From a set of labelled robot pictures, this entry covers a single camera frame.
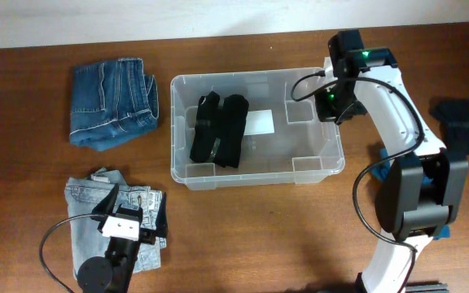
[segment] light blue jeans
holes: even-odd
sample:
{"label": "light blue jeans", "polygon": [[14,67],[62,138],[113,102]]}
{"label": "light blue jeans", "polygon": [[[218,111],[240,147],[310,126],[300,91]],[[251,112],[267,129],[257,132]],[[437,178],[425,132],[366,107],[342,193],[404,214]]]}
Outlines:
{"label": "light blue jeans", "polygon": [[159,118],[154,76],[142,59],[120,58],[75,68],[70,142],[97,151],[153,131]]}
{"label": "light blue jeans", "polygon": [[[68,179],[64,196],[68,203],[68,216],[91,213],[91,210],[113,188],[119,184],[119,195],[116,208],[121,203],[138,206],[140,198],[144,218],[141,227],[155,230],[155,220],[159,211],[162,192],[149,186],[128,186],[119,171],[107,171],[101,168],[85,179]],[[99,223],[90,218],[79,219],[70,223],[72,227],[73,273],[85,260],[93,256],[104,256],[109,238],[103,237],[98,231]],[[134,273],[160,267],[160,249],[166,246],[165,238],[157,238],[155,245],[141,244]]]}

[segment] dark blue jeans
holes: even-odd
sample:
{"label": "dark blue jeans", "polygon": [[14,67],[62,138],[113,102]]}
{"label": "dark blue jeans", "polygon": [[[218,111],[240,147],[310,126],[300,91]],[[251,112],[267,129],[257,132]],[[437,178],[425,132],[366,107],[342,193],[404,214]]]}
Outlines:
{"label": "dark blue jeans", "polygon": [[159,117],[154,76],[142,59],[121,58],[75,68],[70,142],[97,151],[155,130]]}

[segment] brown wooden surface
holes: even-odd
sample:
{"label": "brown wooden surface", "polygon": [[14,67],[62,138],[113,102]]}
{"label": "brown wooden surface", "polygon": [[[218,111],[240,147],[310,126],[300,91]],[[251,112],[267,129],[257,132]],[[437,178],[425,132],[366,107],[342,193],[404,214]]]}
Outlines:
{"label": "brown wooden surface", "polygon": [[[39,264],[48,227],[67,216],[64,185],[99,167],[127,182],[168,192],[169,247],[162,268],[136,274],[131,292],[270,292],[353,282],[376,239],[354,213],[354,178],[375,159],[379,135],[369,116],[340,127],[346,166],[317,185],[273,185],[189,191],[170,165],[169,82],[178,74],[242,72],[323,65],[335,31],[0,50],[0,292],[61,292]],[[414,103],[428,115],[443,97],[469,98],[469,24],[362,30],[366,46],[388,46]],[[135,56],[156,75],[160,127],[105,152],[68,143],[71,71],[75,65]],[[375,223],[362,183],[365,216]],[[72,277],[69,229],[46,244],[51,269]],[[451,240],[432,243],[412,281],[441,280],[469,292],[469,174]]]}

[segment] white wall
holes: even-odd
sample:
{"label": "white wall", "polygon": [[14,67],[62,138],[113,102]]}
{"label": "white wall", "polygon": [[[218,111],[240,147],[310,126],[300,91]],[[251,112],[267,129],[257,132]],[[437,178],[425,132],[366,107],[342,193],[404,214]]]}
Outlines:
{"label": "white wall", "polygon": [[469,0],[0,0],[0,47],[469,21]]}

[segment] storage box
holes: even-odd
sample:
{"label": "storage box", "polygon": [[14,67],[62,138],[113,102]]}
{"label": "storage box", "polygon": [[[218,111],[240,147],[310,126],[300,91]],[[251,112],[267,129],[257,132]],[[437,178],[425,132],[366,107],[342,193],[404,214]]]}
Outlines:
{"label": "storage box", "polygon": [[[275,183],[318,183],[341,172],[345,161],[340,131],[319,122],[313,98],[291,100],[291,87],[321,68],[262,72],[181,75],[171,81],[171,176],[191,190]],[[300,97],[323,84],[323,77],[303,81]],[[222,98],[241,94],[249,111],[271,110],[274,132],[245,135],[238,168],[194,163],[190,158],[200,96],[211,90]]]}

